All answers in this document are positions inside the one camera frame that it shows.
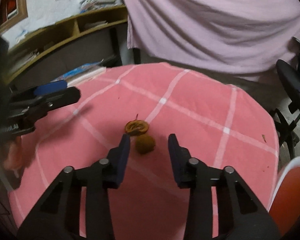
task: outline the checkered tablecloth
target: checkered tablecloth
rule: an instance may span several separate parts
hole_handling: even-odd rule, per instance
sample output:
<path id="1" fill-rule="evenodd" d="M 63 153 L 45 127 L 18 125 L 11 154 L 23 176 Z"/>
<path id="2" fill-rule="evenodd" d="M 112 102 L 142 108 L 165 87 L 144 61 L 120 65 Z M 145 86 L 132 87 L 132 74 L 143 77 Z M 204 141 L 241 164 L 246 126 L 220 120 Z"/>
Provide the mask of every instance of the checkered tablecloth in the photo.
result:
<path id="1" fill-rule="evenodd" d="M 132 139 L 124 181 L 109 190 L 117 240 L 183 238 L 189 190 L 173 180 L 170 133 L 208 166 L 233 166 L 269 207 L 277 178 L 277 133 L 272 118 L 243 90 L 167 63 L 109 69 L 78 88 L 77 104 L 50 112 L 23 137 L 25 153 L 36 155 L 21 187 L 10 193 L 17 225 L 65 166 L 87 167 L 105 157 L 137 114 L 150 124 L 156 148 L 139 155 Z M 215 197 L 213 206 L 217 216 Z M 84 202 L 81 209 L 84 236 Z M 217 235 L 215 224 L 213 231 Z"/>

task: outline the wooden shelf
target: wooden shelf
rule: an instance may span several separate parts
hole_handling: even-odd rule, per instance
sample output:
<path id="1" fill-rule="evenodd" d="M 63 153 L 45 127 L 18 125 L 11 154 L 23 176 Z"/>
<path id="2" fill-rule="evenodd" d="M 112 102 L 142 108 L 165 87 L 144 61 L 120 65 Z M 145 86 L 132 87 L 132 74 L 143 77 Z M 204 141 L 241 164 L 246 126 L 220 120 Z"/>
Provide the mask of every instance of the wooden shelf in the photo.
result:
<path id="1" fill-rule="evenodd" d="M 99 21 L 106 21 L 107 24 L 85 29 L 86 24 Z M 38 50 L 39 55 L 22 65 L 22 67 L 13 73 L 7 74 L 5 76 L 5 82 L 9 84 L 38 60 L 53 53 L 56 49 L 65 46 L 69 42 L 87 34 L 110 28 L 127 21 L 127 9 L 124 5 L 120 5 L 78 14 L 57 22 L 54 25 L 30 33 L 9 51 L 10 65 L 13 67 L 13 62 L 16 62 L 18 58 L 32 51 Z"/>

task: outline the table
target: table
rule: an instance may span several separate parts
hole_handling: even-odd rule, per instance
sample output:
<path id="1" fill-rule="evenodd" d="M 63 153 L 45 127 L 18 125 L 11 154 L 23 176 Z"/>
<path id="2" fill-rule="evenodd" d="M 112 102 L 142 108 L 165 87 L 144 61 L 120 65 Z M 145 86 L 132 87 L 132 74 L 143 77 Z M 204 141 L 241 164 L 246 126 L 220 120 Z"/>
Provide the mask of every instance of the table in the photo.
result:
<path id="1" fill-rule="evenodd" d="M 150 124 L 156 148 L 140 155 L 131 139 L 124 181 L 118 190 L 109 190 L 116 239 L 183 238 L 189 190 L 174 182 L 170 133 L 207 165 L 233 166 L 269 208 L 278 137 L 271 116 L 243 90 L 167 63 L 111 68 L 78 88 L 82 97 L 77 104 L 50 112 L 34 133 L 23 137 L 25 154 L 36 152 L 36 157 L 20 188 L 10 193 L 18 226 L 65 166 L 78 169 L 105 157 L 137 114 Z M 84 236 L 84 202 L 81 212 Z"/>

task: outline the wooden frame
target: wooden frame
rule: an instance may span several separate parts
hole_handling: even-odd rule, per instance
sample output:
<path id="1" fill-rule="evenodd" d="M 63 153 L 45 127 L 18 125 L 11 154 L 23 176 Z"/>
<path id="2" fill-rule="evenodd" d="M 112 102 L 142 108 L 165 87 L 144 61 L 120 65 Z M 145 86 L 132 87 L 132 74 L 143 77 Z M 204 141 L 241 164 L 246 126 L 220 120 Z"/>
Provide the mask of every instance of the wooden frame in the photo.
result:
<path id="1" fill-rule="evenodd" d="M 0 25 L 0 34 L 28 17 L 26 0 L 16 0 L 17 14 Z"/>

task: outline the metal screw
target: metal screw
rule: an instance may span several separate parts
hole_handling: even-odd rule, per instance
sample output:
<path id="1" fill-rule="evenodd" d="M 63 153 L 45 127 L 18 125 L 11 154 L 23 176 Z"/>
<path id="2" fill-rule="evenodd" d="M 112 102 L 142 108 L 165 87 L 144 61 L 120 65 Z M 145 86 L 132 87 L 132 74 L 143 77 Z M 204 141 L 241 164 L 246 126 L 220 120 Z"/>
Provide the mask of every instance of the metal screw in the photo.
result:
<path id="1" fill-rule="evenodd" d="M 197 165 L 199 163 L 199 160 L 197 158 L 190 158 L 188 162 L 192 165 Z"/>
<path id="2" fill-rule="evenodd" d="M 99 163 L 102 164 L 102 165 L 106 165 L 106 164 L 109 163 L 109 160 L 108 160 L 107 158 L 103 158 L 103 159 L 101 159 L 101 160 L 99 161 Z"/>
<path id="3" fill-rule="evenodd" d="M 63 172 L 65 172 L 65 173 L 70 173 L 71 171 L 73 171 L 73 167 L 71 167 L 71 166 L 66 166 L 66 167 L 63 169 Z"/>
<path id="4" fill-rule="evenodd" d="M 231 166 L 226 166 L 225 167 L 225 171 L 229 174 L 234 173 L 234 168 Z"/>

